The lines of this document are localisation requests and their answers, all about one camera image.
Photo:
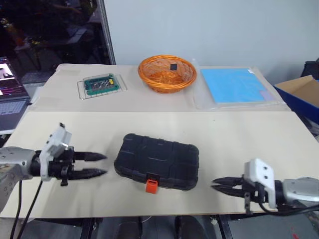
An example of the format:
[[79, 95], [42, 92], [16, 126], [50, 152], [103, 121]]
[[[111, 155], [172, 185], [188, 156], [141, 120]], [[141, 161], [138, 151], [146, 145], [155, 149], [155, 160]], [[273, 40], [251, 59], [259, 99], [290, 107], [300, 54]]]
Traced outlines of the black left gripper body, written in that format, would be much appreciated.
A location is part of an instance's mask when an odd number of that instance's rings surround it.
[[49, 162], [48, 175], [52, 178], [60, 180], [60, 186], [68, 185], [68, 180], [72, 180], [75, 159], [74, 147], [68, 147], [53, 161]]

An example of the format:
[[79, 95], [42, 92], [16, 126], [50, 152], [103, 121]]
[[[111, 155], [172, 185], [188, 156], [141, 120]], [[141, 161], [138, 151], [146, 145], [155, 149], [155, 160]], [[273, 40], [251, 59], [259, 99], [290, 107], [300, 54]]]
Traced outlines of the green screwdriver bit case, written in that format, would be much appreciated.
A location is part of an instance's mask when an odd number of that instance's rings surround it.
[[119, 88], [120, 85], [112, 73], [84, 80], [84, 89], [89, 96], [116, 91]]

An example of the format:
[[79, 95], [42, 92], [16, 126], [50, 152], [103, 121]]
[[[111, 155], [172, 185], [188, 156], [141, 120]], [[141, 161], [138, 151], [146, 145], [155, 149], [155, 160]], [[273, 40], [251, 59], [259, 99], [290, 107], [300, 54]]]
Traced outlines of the black plastic tool case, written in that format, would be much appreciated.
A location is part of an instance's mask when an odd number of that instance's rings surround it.
[[198, 182], [199, 149], [192, 144], [129, 133], [114, 161], [117, 174], [158, 187], [189, 191]]

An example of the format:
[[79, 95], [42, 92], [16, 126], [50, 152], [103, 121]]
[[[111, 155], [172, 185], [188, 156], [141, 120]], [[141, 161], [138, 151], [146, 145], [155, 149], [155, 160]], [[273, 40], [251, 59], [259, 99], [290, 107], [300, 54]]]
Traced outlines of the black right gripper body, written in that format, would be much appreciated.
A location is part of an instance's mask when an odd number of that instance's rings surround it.
[[251, 183], [242, 175], [242, 191], [244, 192], [244, 208], [247, 215], [253, 214], [250, 208], [251, 202], [257, 203], [266, 214], [269, 214], [270, 211], [264, 207], [264, 203], [268, 202], [268, 193], [261, 183]]

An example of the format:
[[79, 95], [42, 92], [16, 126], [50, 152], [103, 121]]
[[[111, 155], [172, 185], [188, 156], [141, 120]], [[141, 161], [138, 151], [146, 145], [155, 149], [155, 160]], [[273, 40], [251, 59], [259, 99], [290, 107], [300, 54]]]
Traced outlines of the metal window pillar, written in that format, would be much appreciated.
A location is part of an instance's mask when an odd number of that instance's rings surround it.
[[96, 0], [96, 1], [97, 1], [98, 9], [100, 12], [102, 31], [103, 31], [105, 42], [106, 42], [109, 61], [111, 65], [116, 65], [116, 60], [115, 60], [115, 55], [114, 55], [113, 45], [112, 45], [112, 40], [110, 35], [110, 29], [109, 29], [109, 24], [107, 19], [106, 5], [104, 0]]

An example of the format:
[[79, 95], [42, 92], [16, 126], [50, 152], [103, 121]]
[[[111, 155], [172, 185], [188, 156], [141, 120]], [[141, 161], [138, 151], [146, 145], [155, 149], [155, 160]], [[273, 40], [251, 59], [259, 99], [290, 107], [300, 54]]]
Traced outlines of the black table frame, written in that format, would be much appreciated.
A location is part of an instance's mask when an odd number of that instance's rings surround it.
[[[255, 218], [259, 216], [265, 216], [266, 213], [255, 213], [252, 215], [246, 214], [220, 214], [220, 215], [191, 215], [195, 217], [199, 223], [203, 226], [205, 233], [208, 237], [209, 231], [208, 228], [213, 225], [219, 226], [219, 231], [222, 239], [233, 239], [233, 235], [231, 233], [231, 229], [229, 226], [229, 222], [233, 220], [247, 219], [247, 218]], [[176, 216], [163, 216], [164, 219], [174, 219]], [[122, 217], [106, 217], [106, 220], [111, 221], [119, 221]], [[36, 219], [39, 222], [53, 223], [59, 225], [68, 225], [81, 228], [81, 237], [80, 239], [96, 239], [97, 238], [97, 230], [104, 218], [69, 218], [69, 219]]]

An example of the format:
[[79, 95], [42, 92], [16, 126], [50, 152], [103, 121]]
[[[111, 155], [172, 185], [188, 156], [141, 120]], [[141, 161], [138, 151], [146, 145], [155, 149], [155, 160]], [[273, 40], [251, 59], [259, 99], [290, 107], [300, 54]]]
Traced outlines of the blue cardboard box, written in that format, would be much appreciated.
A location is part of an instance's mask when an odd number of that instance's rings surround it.
[[319, 124], [319, 81], [312, 75], [274, 85], [292, 111]]

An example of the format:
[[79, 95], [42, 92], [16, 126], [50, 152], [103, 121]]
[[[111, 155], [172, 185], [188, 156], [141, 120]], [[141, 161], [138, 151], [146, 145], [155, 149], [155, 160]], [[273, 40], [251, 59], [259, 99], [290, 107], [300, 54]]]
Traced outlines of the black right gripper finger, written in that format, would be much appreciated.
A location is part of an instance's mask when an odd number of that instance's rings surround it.
[[222, 177], [217, 178], [212, 181], [212, 183], [220, 186], [238, 186], [242, 185], [243, 178], [242, 177]]
[[218, 192], [226, 194], [228, 196], [240, 197], [240, 198], [245, 197], [245, 191], [242, 189], [236, 189], [236, 188], [228, 187], [225, 185], [211, 185], [211, 188], [217, 190]]

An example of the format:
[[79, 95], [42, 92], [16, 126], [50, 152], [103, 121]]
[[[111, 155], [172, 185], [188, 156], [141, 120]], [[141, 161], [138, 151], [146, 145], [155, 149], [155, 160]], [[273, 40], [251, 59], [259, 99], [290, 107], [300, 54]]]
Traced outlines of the black chair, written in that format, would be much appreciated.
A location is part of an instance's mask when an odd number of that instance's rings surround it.
[[306, 61], [301, 77], [311, 75], [315, 80], [319, 80], [319, 58], [316, 61]]

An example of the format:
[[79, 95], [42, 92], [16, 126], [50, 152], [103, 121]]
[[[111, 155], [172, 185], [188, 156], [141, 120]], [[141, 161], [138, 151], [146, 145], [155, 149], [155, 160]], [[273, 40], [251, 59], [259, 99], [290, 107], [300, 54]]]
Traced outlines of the orange woven basket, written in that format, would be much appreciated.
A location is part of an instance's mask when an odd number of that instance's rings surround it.
[[[178, 70], [170, 71], [170, 64], [177, 63]], [[179, 92], [195, 82], [196, 68], [187, 60], [174, 55], [155, 55], [144, 59], [138, 66], [141, 80], [153, 91], [161, 94]]]

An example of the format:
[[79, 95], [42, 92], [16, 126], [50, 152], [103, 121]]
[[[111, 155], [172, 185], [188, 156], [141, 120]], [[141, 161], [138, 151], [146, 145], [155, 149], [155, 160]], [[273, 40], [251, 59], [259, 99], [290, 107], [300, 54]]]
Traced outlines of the blue sheet pad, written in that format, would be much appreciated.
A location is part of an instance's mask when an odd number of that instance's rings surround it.
[[209, 91], [218, 104], [275, 100], [249, 68], [201, 69]]

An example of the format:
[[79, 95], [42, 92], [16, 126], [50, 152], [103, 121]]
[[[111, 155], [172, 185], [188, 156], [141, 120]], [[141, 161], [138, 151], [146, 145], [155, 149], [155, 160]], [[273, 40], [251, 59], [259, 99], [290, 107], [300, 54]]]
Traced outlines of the dark rounded shape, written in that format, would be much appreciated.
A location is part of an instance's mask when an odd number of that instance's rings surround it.
[[122, 217], [116, 230], [115, 239], [141, 239], [142, 234], [141, 217]]
[[176, 216], [175, 239], [208, 239], [203, 226], [193, 216]]

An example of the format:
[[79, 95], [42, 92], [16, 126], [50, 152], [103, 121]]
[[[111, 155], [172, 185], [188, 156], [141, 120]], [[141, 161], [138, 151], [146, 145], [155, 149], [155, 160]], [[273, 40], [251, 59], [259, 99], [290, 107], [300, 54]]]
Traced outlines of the open laptop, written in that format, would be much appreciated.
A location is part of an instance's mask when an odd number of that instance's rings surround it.
[[30, 105], [30, 100], [9, 60], [0, 57], [0, 131], [16, 128], [27, 106]]

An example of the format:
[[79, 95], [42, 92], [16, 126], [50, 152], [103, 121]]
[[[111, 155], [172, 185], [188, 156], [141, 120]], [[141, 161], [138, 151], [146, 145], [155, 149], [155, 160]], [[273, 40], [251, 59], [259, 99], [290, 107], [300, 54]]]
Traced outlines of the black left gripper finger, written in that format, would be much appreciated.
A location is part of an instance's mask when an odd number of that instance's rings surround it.
[[107, 159], [107, 156], [94, 152], [74, 152], [74, 160], [99, 161]]
[[82, 180], [82, 179], [90, 179], [94, 177], [101, 176], [106, 174], [107, 171], [98, 168], [84, 168], [82, 170], [73, 170], [68, 173], [68, 180]]

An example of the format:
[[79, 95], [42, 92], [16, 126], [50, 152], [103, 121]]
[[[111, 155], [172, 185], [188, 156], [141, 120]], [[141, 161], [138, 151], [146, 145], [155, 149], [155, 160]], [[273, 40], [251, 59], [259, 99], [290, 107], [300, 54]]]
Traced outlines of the clear plastic sleeve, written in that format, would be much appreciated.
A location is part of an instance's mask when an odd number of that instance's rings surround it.
[[[256, 67], [243, 66], [200, 66], [194, 58], [191, 63], [196, 68], [197, 79], [192, 86], [192, 97], [197, 109], [201, 111], [289, 111], [289, 107], [279, 96], [279, 93], [265, 79]], [[272, 93], [275, 100], [269, 102], [253, 102], [253, 103], [230, 103], [218, 104], [214, 101], [209, 88], [201, 73], [201, 69], [225, 69], [225, 68], [249, 68], [251, 69], [262, 84]]]

